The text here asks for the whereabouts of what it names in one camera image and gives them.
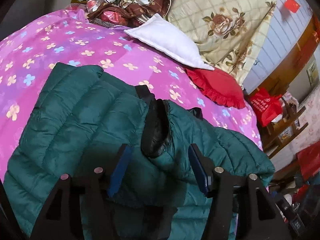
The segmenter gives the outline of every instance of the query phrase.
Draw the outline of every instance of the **quilted jacket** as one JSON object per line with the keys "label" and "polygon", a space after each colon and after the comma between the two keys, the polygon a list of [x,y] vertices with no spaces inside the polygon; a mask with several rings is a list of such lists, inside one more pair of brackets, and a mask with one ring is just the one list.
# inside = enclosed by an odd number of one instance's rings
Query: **quilted jacket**
{"label": "quilted jacket", "polygon": [[[132,210],[144,205],[178,207],[170,239],[200,239],[211,199],[199,191],[188,147],[200,151],[231,174],[255,173],[267,185],[274,167],[244,135],[213,127],[170,100],[163,101],[169,139],[156,158],[146,157],[141,140],[149,105],[135,87],[99,66],[58,63],[44,85],[19,146],[8,163],[4,187],[21,228],[31,234],[36,218],[61,174],[85,175],[103,167],[126,143],[132,160],[120,190],[110,201],[122,237],[139,237]],[[86,218],[83,217],[84,231]],[[234,238],[234,227],[229,239]]]}

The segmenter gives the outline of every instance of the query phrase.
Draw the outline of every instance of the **blue flower print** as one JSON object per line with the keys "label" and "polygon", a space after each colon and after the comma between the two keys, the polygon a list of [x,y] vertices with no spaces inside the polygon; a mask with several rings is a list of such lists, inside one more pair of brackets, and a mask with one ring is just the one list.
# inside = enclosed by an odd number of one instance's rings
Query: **blue flower print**
{"label": "blue flower print", "polygon": [[198,104],[201,106],[205,106],[204,101],[201,98],[197,98]]}
{"label": "blue flower print", "polygon": [[131,47],[130,47],[128,44],[124,45],[123,47],[124,47],[124,49],[126,49],[126,50],[128,50],[128,51],[131,51],[131,50],[132,50]]}
{"label": "blue flower print", "polygon": [[31,85],[31,82],[32,80],[35,80],[35,76],[31,76],[30,74],[26,75],[26,78],[24,79],[24,83],[27,85],[27,86],[30,86]]}
{"label": "blue flower print", "polygon": [[22,52],[29,52],[32,49],[33,49],[32,47],[26,47]]}
{"label": "blue flower print", "polygon": [[169,70],[170,75],[179,80],[178,74]]}
{"label": "blue flower print", "polygon": [[62,52],[62,51],[64,51],[64,47],[58,47],[58,48],[56,48],[56,49],[54,49],[54,51],[56,52],[56,53],[60,53],[60,52]]}
{"label": "blue flower print", "polygon": [[68,65],[76,67],[77,65],[80,65],[80,62],[79,61],[70,60]]}
{"label": "blue flower print", "polygon": [[23,32],[23,33],[20,34],[20,37],[23,38],[23,37],[26,36],[26,35],[27,35],[27,32]]}
{"label": "blue flower print", "polygon": [[227,109],[222,109],[222,113],[225,117],[229,117],[230,116],[230,113],[228,112]]}

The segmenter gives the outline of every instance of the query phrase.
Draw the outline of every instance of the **silver bolt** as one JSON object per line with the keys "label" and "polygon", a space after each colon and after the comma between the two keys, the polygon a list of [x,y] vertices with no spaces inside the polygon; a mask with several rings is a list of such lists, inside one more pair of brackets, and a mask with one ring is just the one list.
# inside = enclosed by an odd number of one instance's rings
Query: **silver bolt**
{"label": "silver bolt", "polygon": [[222,167],[215,167],[214,171],[217,172],[217,173],[223,173],[224,169]]}
{"label": "silver bolt", "polygon": [[249,178],[252,179],[252,180],[256,180],[258,178],[258,176],[256,174],[251,173],[249,175]]}
{"label": "silver bolt", "polygon": [[97,167],[97,168],[94,169],[94,173],[99,174],[99,173],[102,173],[102,172],[103,172],[103,168],[101,168],[101,167]]}
{"label": "silver bolt", "polygon": [[67,178],[69,178],[69,174],[66,174],[66,173],[60,176],[60,179],[62,180],[66,180]]}

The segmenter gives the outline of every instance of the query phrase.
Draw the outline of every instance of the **floral bedsheet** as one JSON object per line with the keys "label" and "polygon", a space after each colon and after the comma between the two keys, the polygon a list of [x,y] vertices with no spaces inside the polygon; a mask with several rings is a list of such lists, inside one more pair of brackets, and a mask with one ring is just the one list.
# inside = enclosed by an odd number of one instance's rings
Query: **floral bedsheet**
{"label": "floral bedsheet", "polygon": [[218,106],[201,94],[182,64],[129,37],[121,28],[88,23],[83,10],[60,10],[40,17],[0,42],[1,180],[57,62],[99,65],[130,85],[147,85],[156,98],[170,99],[185,109],[200,107],[213,126],[239,131],[261,148],[256,116],[248,104],[241,110]]}

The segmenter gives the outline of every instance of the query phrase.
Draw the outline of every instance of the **red pillow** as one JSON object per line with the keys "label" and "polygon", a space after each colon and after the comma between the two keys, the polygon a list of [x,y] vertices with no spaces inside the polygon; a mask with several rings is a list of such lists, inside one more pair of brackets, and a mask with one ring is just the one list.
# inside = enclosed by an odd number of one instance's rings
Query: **red pillow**
{"label": "red pillow", "polygon": [[185,70],[201,93],[213,102],[238,109],[245,107],[242,89],[228,73],[218,68],[215,70],[186,68]]}

